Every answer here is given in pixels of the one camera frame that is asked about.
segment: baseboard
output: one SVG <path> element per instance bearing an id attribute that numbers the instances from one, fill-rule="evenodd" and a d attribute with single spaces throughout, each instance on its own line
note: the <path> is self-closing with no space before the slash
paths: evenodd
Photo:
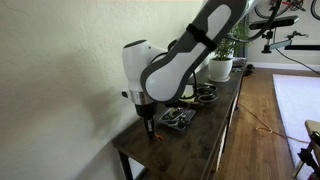
<path id="1" fill-rule="evenodd" d="M 248 62 L 247 64 L 253 64 L 257 68 L 269 68 L 269 69 L 291 69 L 291 70 L 309 70 L 301 64 L 280 64 L 280 63 L 260 63 L 260 62 Z M 316 71 L 320 71 L 320 65 L 307 65 Z"/>

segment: white pot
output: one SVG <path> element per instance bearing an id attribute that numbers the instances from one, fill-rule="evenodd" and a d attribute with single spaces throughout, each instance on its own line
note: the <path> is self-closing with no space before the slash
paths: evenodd
<path id="1" fill-rule="evenodd" d="M 226 82 L 230 79 L 233 60 L 217 61 L 211 59 L 209 62 L 209 79 L 214 82 Z"/>

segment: white wall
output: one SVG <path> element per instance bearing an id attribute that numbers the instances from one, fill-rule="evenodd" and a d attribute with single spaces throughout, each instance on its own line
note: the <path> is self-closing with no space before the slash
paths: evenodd
<path id="1" fill-rule="evenodd" d="M 303 11 L 290 11 L 285 12 L 283 16 L 298 15 L 299 21 L 293 26 L 277 28 L 276 41 L 286 40 L 286 36 L 292 34 L 293 31 L 298 31 L 303 34 L 308 34 L 309 37 L 295 37 L 293 39 L 293 45 L 320 45 L 320 21 L 314 19 L 310 13 L 311 1 L 304 1 Z M 250 13 L 250 22 L 261 20 L 254 12 Z M 298 65 L 292 61 L 289 61 L 282 57 L 276 50 L 273 50 L 271 54 L 262 54 L 266 39 L 259 38 L 250 45 L 248 49 L 248 61 L 249 63 L 256 64 L 256 66 L 264 66 L 270 68 L 289 68 L 289 69 L 305 69 L 301 65 Z M 320 51 L 289 51 L 283 48 L 279 49 L 285 55 L 299 60 L 307 65 L 310 65 L 317 70 L 320 70 Z"/>
<path id="2" fill-rule="evenodd" d="M 166 47 L 200 5 L 0 0 L 0 179 L 124 179 L 111 140 L 137 116 L 122 47 Z"/>

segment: white rug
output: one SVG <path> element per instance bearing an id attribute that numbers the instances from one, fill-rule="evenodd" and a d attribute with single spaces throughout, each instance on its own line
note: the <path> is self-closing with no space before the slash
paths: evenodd
<path id="1" fill-rule="evenodd" d="M 309 142 L 304 122 L 320 121 L 320 78 L 274 74 L 273 81 L 286 135 Z M 308 145 L 291 139 L 288 142 L 296 166 L 300 161 L 297 153 Z M 306 180 L 312 172 L 304 165 L 298 179 Z"/>

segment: potted plant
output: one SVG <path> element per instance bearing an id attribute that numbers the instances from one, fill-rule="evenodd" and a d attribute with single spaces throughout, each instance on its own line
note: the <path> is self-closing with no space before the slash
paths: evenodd
<path id="1" fill-rule="evenodd" d="M 229 32 L 229 35 L 238 39 L 247 39 L 249 29 L 244 23 L 238 22 Z M 209 61 L 209 79 L 214 82 L 226 82 L 230 79 L 233 64 L 233 55 L 248 43 L 235 42 L 224 38 L 214 51 L 215 57 Z"/>

